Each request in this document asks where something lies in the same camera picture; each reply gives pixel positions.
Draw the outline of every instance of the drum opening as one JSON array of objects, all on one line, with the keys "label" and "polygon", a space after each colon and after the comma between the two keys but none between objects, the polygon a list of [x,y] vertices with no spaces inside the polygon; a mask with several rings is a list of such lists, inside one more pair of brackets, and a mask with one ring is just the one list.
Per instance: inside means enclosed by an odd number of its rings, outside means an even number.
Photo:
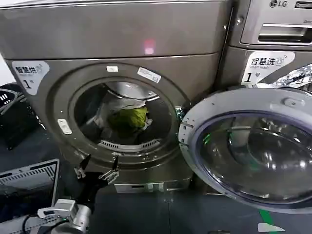
[{"label": "drum opening", "polygon": [[86,90],[74,115],[86,138],[126,153],[159,147],[172,124],[169,107],[159,95],[129,82],[107,82]]}]

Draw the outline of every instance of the washing machine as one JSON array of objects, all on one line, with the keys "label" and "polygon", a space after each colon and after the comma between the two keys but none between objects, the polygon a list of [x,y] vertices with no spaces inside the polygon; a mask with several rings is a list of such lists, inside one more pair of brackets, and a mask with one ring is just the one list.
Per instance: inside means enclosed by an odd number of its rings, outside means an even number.
[{"label": "washing machine", "polygon": [[215,93],[184,117],[183,155],[220,193],[281,213],[312,212],[312,3],[239,0]]},{"label": "washing machine", "polygon": [[[179,125],[211,89],[230,14],[228,0],[29,1],[0,9],[0,50],[73,165],[91,155],[86,170],[106,172],[118,156],[118,192],[183,189]],[[152,121],[108,126],[124,100]]]}]

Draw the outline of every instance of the lg logo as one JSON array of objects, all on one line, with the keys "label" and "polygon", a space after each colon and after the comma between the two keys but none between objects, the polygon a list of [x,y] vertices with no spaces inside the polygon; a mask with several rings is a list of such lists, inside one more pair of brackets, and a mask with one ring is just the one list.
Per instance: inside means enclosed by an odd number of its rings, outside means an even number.
[{"label": "lg logo", "polygon": [[278,1],[278,0],[271,0],[270,2],[270,7],[276,7],[276,6],[281,6],[281,7],[286,7],[288,4],[287,1]]}]

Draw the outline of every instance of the door glass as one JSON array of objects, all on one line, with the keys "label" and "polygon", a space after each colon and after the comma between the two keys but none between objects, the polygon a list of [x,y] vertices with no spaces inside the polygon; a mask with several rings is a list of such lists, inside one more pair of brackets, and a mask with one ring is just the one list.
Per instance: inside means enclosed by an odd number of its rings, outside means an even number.
[{"label": "door glass", "polygon": [[123,152],[155,149],[167,137],[172,123],[162,98],[126,82],[103,83],[85,91],[75,105],[75,120],[95,144]]},{"label": "door glass", "polygon": [[312,195],[312,136],[282,118],[227,116],[196,145],[211,176],[241,196],[287,203]]}]

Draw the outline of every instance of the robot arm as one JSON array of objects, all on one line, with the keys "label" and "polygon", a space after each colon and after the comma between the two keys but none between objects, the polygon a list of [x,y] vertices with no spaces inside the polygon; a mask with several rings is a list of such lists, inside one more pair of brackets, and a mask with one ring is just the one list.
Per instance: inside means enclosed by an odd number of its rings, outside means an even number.
[{"label": "robot arm", "polygon": [[90,155],[84,159],[80,167],[75,168],[77,178],[84,183],[83,190],[77,200],[59,199],[53,207],[38,210],[40,218],[49,216],[62,218],[67,223],[55,227],[52,233],[57,234],[84,234],[88,231],[89,217],[95,208],[97,192],[112,183],[118,176],[118,157],[115,159],[110,171],[103,174],[100,172],[85,172],[85,168],[90,160]]}]

